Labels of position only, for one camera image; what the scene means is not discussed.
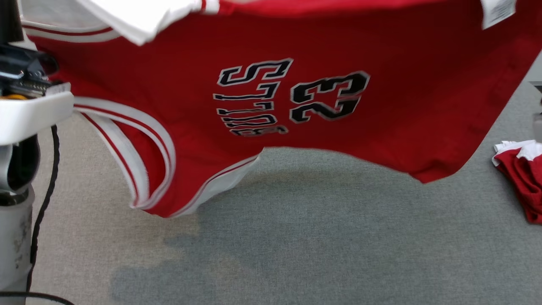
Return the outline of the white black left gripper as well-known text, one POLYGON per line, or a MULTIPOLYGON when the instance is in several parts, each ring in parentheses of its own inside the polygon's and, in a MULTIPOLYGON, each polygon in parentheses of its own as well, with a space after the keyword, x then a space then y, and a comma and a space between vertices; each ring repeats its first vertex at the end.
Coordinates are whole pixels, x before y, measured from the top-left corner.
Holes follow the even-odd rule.
MULTIPOLYGON (((25 40, 17 0, 0 1, 0 43, 25 40)), ((68 118, 75 97, 70 83, 50 80, 56 60, 43 52, 1 45, 0 144, 25 140, 68 118)))

